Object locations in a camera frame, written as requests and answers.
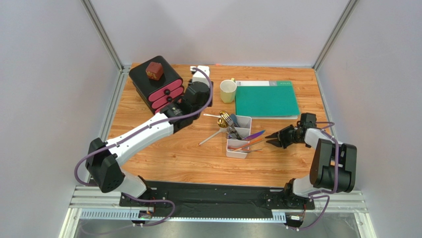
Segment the white ceramic spoon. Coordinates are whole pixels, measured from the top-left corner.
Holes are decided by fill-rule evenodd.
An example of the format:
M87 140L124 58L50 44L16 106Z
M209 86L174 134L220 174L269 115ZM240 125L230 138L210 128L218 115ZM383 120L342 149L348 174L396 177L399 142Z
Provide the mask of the white ceramic spoon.
M218 116L218 115L211 115L211 114L203 114L203 116L213 117L213 118L221 118L221 116Z

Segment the iridescent purple knife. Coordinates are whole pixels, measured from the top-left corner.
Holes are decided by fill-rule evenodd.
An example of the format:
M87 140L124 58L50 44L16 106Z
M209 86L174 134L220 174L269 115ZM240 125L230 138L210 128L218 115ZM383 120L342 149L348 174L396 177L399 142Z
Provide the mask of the iridescent purple knife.
M259 136L261 136L264 133L265 133L265 130L262 130L262 131L259 131L259 132L254 133L254 134L251 134L249 136L246 136L246 137L242 138L242 140L244 140L244 141L250 141L250 140L253 140L255 138L258 138Z

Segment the white compartment organizer box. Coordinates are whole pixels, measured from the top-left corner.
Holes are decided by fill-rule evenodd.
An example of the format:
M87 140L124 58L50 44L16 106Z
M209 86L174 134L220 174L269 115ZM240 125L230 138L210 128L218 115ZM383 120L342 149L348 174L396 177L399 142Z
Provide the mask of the white compartment organizer box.
M238 123L241 127L235 127L239 135L244 138L251 135L252 128L252 118L245 116L237 116ZM232 149L240 147L247 144L248 141L238 140L238 139L227 139L226 142L226 157L236 158L236 159L246 159L247 153L241 153L240 151L232 151Z

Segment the blue grey plastic spoon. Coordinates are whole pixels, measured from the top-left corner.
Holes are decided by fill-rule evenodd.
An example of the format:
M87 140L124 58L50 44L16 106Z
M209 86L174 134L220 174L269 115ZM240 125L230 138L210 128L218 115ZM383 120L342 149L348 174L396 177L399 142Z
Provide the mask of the blue grey plastic spoon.
M234 127L241 127L240 126L240 124L238 123L238 120L237 120L237 117L236 117L236 115L235 114L231 114L230 115L230 118L232 119L232 121L233 121L233 126Z

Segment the white handled ladle spoon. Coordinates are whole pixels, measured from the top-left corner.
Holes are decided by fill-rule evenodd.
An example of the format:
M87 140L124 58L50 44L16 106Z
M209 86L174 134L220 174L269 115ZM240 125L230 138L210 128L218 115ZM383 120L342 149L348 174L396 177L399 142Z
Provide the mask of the white handled ladle spoon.
M206 142L208 142L209 140L211 140L212 138L214 138L215 136L217 136L217 135L219 135L223 132L227 132L227 129L226 128L220 128L218 131L216 131L215 133L213 133L212 135L210 135L209 137L207 137L206 139L201 141L198 145L201 146L201 145L205 144Z

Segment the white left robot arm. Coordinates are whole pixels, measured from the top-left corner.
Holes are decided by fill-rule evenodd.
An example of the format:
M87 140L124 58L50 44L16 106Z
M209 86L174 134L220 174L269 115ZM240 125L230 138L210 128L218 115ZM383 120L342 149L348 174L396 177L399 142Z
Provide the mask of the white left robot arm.
M142 125L108 141L99 138L93 140L85 167L100 191L118 191L132 197L145 193L145 182L121 166L154 142L191 125L210 103L211 94L206 83L193 82L183 96L166 105Z

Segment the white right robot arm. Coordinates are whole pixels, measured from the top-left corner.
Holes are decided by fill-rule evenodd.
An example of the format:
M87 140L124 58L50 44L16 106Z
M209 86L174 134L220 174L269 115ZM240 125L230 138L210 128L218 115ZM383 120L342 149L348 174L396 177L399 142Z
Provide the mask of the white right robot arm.
M318 124L315 114L302 113L296 125L266 137L267 143L282 149L292 144L304 144L315 150L309 174L286 183L286 195L309 198L320 193L351 192L354 189L356 146L340 142L325 128L318 128Z

